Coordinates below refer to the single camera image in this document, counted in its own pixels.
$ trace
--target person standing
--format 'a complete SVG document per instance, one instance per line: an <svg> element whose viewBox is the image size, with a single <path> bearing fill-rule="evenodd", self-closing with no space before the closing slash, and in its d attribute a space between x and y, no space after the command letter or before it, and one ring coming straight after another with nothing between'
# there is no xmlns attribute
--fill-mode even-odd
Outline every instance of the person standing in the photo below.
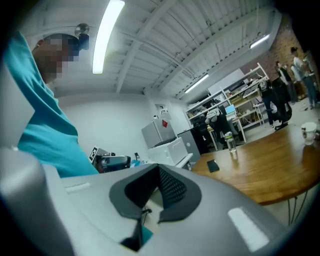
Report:
<svg viewBox="0 0 320 256"><path fill-rule="evenodd" d="M78 132L47 86L83 49L80 40L56 33L38 41L30 51L16 31L3 54L4 63L28 100L34 114L18 143L21 151L34 155L41 164L54 166L61 178L99 174L78 144Z"/></svg>
<svg viewBox="0 0 320 256"><path fill-rule="evenodd" d="M292 73L293 73L293 75L294 75L294 79L295 79L297 82L301 82L302 79L301 79L301 77L300 77L300 75L299 75L299 73L298 73L298 71L297 71L297 69L295 68L294 65L291 65L291 70L292 70Z"/></svg>
<svg viewBox="0 0 320 256"><path fill-rule="evenodd" d="M310 109L312 110L317 103L317 94L316 94L316 88L314 86L314 83L310 77L309 68L301 59L299 59L297 47L291 47L291 54L294 56L293 66L296 69L296 71L299 73L299 76L301 77L302 82L306 87L309 103L310 103Z"/></svg>
<svg viewBox="0 0 320 256"><path fill-rule="evenodd" d="M274 115L272 114L272 108L271 108L271 102L273 104L276 104L276 99L273 95L272 88L271 88L271 82L269 80L262 81L258 84L258 88L260 90L260 94L262 97L262 101L265 105L266 113L268 115L268 121L270 124L270 127L274 127Z"/></svg>
<svg viewBox="0 0 320 256"><path fill-rule="evenodd" d="M287 66L282 66L282 64L279 61L276 61L275 65L277 66L277 73L280 79L282 80L282 82L284 82L284 84L287 87L292 104L295 104L296 102L298 102L298 96L296 93L295 85L287 72Z"/></svg>

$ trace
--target refrigerator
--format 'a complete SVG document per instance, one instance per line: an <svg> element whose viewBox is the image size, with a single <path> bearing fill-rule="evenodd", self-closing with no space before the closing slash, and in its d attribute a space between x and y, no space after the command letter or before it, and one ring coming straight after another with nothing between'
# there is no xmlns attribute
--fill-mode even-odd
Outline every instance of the refrigerator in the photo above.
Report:
<svg viewBox="0 0 320 256"><path fill-rule="evenodd" d="M163 118L154 119L141 131L148 149L169 143L176 138L170 122Z"/></svg>

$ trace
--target teal shirt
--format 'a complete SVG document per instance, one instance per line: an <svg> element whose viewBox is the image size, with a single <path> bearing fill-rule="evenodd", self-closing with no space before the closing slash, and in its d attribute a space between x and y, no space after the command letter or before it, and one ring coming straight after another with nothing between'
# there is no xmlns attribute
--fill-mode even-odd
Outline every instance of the teal shirt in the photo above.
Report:
<svg viewBox="0 0 320 256"><path fill-rule="evenodd" d="M18 148L33 154L42 164L54 166L60 177L97 174L78 144L76 128L42 80L20 32L13 35L3 57L15 82L35 111L20 138Z"/></svg>

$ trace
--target mini fridge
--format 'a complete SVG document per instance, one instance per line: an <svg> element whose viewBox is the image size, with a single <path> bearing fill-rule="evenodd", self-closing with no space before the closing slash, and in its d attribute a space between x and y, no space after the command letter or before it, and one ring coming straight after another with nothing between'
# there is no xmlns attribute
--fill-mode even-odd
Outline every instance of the mini fridge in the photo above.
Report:
<svg viewBox="0 0 320 256"><path fill-rule="evenodd" d="M141 131L148 149L169 143L176 138L170 122L163 118L154 119Z"/></svg>
<svg viewBox="0 0 320 256"><path fill-rule="evenodd" d="M188 154L193 154L189 161L191 166L196 164L202 154L209 152L203 136L197 127L179 133L178 137L182 138Z"/></svg>

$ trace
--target ceiling light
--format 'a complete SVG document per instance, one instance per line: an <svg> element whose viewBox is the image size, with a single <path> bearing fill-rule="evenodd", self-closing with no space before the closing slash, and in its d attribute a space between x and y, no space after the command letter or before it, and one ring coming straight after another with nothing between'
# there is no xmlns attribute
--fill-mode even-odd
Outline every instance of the ceiling light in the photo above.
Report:
<svg viewBox="0 0 320 256"><path fill-rule="evenodd" d="M267 40L269 38L269 34L265 35L264 37L260 38L258 41L254 42L250 45L250 49L257 46L258 44L262 43L263 41Z"/></svg>
<svg viewBox="0 0 320 256"><path fill-rule="evenodd" d="M188 90L185 91L185 93L187 94L188 92L190 92L193 88L195 88L198 84L200 84L201 82L203 82L205 79L207 79L209 77L208 74L206 74L205 76L203 76L198 82L196 82L194 85L192 85Z"/></svg>
<svg viewBox="0 0 320 256"><path fill-rule="evenodd" d="M124 1L110 0L108 6L105 9L95 40L92 64L93 74L102 74L104 70L104 62L108 41L112 29L114 28L117 18L124 5Z"/></svg>

